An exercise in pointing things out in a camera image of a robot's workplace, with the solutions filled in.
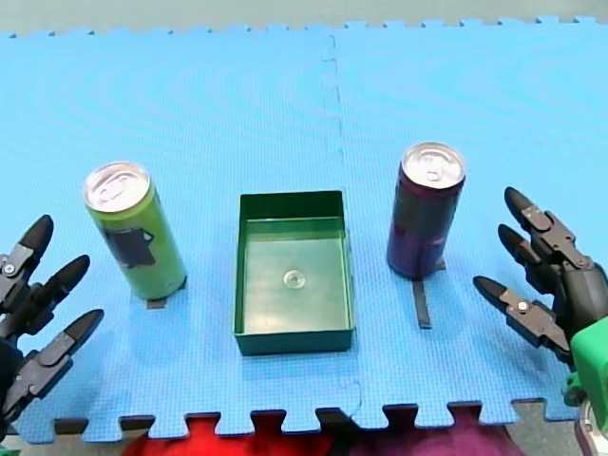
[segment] black strip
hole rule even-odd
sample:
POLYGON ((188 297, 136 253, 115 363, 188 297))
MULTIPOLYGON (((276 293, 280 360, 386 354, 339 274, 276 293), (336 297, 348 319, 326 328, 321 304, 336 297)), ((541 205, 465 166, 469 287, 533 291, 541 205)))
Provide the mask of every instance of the black strip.
POLYGON ((411 289, 414 293, 414 306, 418 317, 418 326, 421 330, 430 330, 430 316, 428 316, 427 295, 425 293, 425 282, 412 280, 411 289))

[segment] can label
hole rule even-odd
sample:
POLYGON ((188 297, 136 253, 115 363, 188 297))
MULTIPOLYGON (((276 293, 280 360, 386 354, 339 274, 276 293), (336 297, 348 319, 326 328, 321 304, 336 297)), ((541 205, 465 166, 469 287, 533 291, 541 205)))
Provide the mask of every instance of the can label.
POLYGON ((122 231, 104 229, 103 232, 112 255, 122 267, 131 269, 156 264, 150 251, 154 235, 143 228, 130 228, 122 231))

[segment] interlocking foam tile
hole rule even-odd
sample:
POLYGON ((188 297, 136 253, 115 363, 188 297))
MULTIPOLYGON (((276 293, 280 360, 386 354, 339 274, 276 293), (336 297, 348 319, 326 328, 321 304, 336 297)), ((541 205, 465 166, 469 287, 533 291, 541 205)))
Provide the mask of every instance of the interlocking foam tile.
POLYGON ((478 296, 491 276, 537 297, 498 241, 513 220, 507 185, 553 210, 599 262, 608 213, 608 28, 592 21, 537 25, 337 30, 337 81, 357 304, 362 407, 354 421, 386 425, 385 405, 416 404, 420 427, 449 425, 447 404, 482 403, 481 421, 511 421, 513 400, 562 404, 567 370, 528 346, 478 296), (446 272, 427 281, 431 331, 416 325, 409 284, 386 267, 397 167, 407 145, 462 151, 465 190, 446 249, 446 272))
POLYGON ((218 431, 235 434, 253 431, 252 410, 286 410, 285 431, 318 429, 316 409, 354 413, 352 352, 245 359, 232 335, 238 196, 339 188, 332 48, 321 28, 279 27, 0 42, 3 249, 50 213, 35 278, 82 252, 92 262, 22 348, 105 309, 73 370, 17 423, 25 439, 52 441, 52 421, 66 418, 88 419, 85 440, 100 442, 120 439, 129 416, 154 416, 153 437, 180 437, 187 414, 219 412, 218 431), (87 173, 113 160, 149 170, 188 266, 187 289, 161 311, 130 294, 83 206, 87 173))
POLYGON ((17 423, 33 443, 55 419, 82 418, 90 442, 121 438, 119 419, 154 416, 153 437, 187 434, 185 415, 220 413, 218 432, 253 431, 253 410, 286 410, 285 431, 316 430, 316 409, 364 428, 416 404, 419 426, 451 422, 447 404, 483 403, 482 421, 515 419, 513 400, 561 405, 566 374, 528 347, 471 286, 479 273, 529 295, 501 251, 503 188, 562 216, 599 261, 597 199, 608 158, 606 29, 578 24, 461 28, 390 24, 270 31, 113 31, 0 40, 4 250, 43 213, 56 234, 35 278, 82 252, 92 265, 40 334, 78 314, 105 319, 75 366, 17 423), (409 285, 384 249, 407 144, 433 139, 466 155, 468 178, 446 252, 427 283, 434 329, 418 330, 409 285), (112 160, 145 165, 189 269, 161 311, 133 297, 86 213, 81 184, 112 160), (354 347, 242 358, 232 336, 238 195, 345 188, 353 255, 354 347))

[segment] table surface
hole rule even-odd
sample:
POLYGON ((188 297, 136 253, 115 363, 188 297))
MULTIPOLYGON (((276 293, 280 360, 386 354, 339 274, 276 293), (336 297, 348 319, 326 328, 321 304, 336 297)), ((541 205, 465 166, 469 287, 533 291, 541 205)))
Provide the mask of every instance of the table surface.
MULTIPOLYGON (((380 24, 385 20, 403 20, 417 25, 423 20, 441 19, 457 24, 466 18, 494 23, 500 17, 516 17, 534 21, 539 15, 558 15, 569 20, 576 15, 592 15, 600 22, 608 21, 608 2, 602 0, 560 0, 497 2, 484 0, 438 0, 414 2, 399 0, 351 0, 339 2, 309 2, 244 0, 226 2, 189 2, 187 0, 0 0, 0 31, 18 35, 38 30, 62 32, 69 29, 145 30, 152 28, 188 29, 205 25, 224 29, 234 24, 263 28, 266 24, 282 23, 299 29, 308 24, 323 23, 340 27, 351 20, 380 24)), ((540 407, 519 407, 522 420, 511 427, 514 438, 530 456, 576 454, 576 444, 570 432, 571 424, 542 422, 540 407)), ((110 455, 119 454, 119 446, 83 448, 78 439, 62 438, 52 447, 25 446, 15 438, 5 444, 21 447, 26 456, 50 454, 110 455)))

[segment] tray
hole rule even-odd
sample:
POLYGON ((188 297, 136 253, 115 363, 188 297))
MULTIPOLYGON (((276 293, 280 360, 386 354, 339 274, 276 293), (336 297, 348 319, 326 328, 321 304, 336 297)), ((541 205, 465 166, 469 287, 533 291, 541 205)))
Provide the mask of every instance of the tray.
POLYGON ((350 270, 341 192, 242 195, 235 312, 241 352, 347 350, 350 270))

